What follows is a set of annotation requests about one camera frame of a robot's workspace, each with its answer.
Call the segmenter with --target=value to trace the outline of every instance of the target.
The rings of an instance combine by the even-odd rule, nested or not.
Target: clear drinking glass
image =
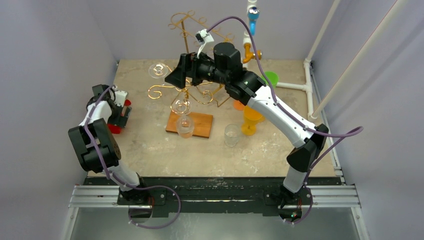
[[[181,137],[188,139],[195,130],[195,121],[189,116],[190,101],[186,92],[180,92],[171,104],[171,110],[180,117],[176,120],[176,132]]]
[[[168,66],[161,62],[155,63],[148,68],[148,74],[154,79],[159,79],[160,85],[164,86],[165,77],[168,74]]]
[[[240,127],[237,124],[230,124],[225,127],[225,145],[234,147],[240,140]]]

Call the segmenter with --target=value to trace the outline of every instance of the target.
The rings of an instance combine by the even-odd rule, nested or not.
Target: wooden board
[[[211,135],[212,121],[214,120],[214,116],[198,112],[192,112],[189,114],[189,116],[194,121],[193,136],[208,139]],[[169,114],[168,123],[166,124],[165,128],[166,132],[178,134],[176,123],[179,117],[179,115],[171,111]]]

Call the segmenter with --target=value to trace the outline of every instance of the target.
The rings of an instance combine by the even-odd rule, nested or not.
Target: beige tabletop
[[[165,131],[170,104],[178,92],[174,88],[159,89],[162,97],[150,99],[148,89],[161,84],[149,76],[152,64],[165,63],[172,69],[177,60],[143,59],[119,62],[114,83],[128,91],[132,111],[126,128],[114,135],[122,152],[121,161],[144,177],[282,177],[289,165],[286,156],[293,149],[290,141],[269,121],[259,123],[253,136],[242,136],[234,147],[224,143],[224,129],[228,124],[243,123],[243,112],[233,108],[229,99],[222,106],[216,103],[199,104],[190,98],[192,112],[213,115],[210,138],[182,138]],[[264,71],[279,75],[280,82],[304,84],[305,72],[299,60],[261,60]],[[249,70],[258,73],[254,62]],[[203,86],[206,90],[217,85]],[[303,91],[277,88],[276,94],[301,116],[307,116],[307,100]],[[228,95],[221,89],[216,97]],[[331,157],[326,156],[312,171],[313,177],[334,177]]]

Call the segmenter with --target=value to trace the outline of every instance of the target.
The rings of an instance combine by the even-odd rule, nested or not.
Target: white pvc pipe
[[[368,40],[363,44],[359,52],[356,54],[356,56],[352,59],[350,64],[347,66],[347,68],[344,70],[344,72],[341,74],[341,76],[338,78],[338,80],[335,82],[335,84],[332,86],[330,91],[327,93],[327,95],[322,99],[321,103],[318,105],[318,107],[315,109],[313,114],[311,115],[312,118],[318,117],[320,112],[324,109],[324,107],[329,103],[329,101],[333,98],[334,94],[339,90],[340,86],[342,86],[343,82],[347,79],[347,76],[350,75],[352,69],[354,69],[357,64],[361,61],[361,59],[364,57],[364,55],[368,52],[370,47],[373,46],[376,39],[379,37],[379,35],[386,29],[386,27],[389,25],[390,21],[393,19],[394,16],[396,16],[397,12],[402,9],[402,7],[407,3],[407,0],[396,0],[396,2],[391,6],[390,10],[386,13],[386,15],[383,17],[381,22],[377,25],[375,30],[372,32],[372,34],[369,36]]]
[[[311,63],[307,60],[303,62],[303,67],[305,69],[305,92],[306,92],[306,101],[307,101],[307,118],[310,120],[317,119],[316,117],[312,117],[312,113],[314,113],[314,99],[312,97],[312,80],[311,80]]]
[[[302,90],[305,91],[305,85],[301,84],[293,84],[293,83],[286,83],[286,82],[278,82],[277,87],[279,88],[286,88],[286,89],[296,89],[296,90]]]
[[[326,29],[329,26],[331,19],[333,18],[334,12],[336,11],[337,7],[339,6],[339,3],[340,3],[340,0],[334,0],[332,2],[332,5],[331,5],[330,10],[328,11],[327,17],[325,17],[324,23],[322,24],[322,27],[319,30],[315,41],[313,42],[312,48],[310,49],[309,54],[306,57],[306,60],[308,62],[311,62],[312,56],[314,55],[315,51],[317,50],[318,44],[320,44],[321,39],[323,38],[323,35],[326,32]]]

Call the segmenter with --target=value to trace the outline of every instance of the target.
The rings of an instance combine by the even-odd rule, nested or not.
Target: yellow vase
[[[244,123],[241,125],[241,132],[246,136],[252,136],[256,133],[256,124],[258,124],[263,116],[246,106],[243,110]]]

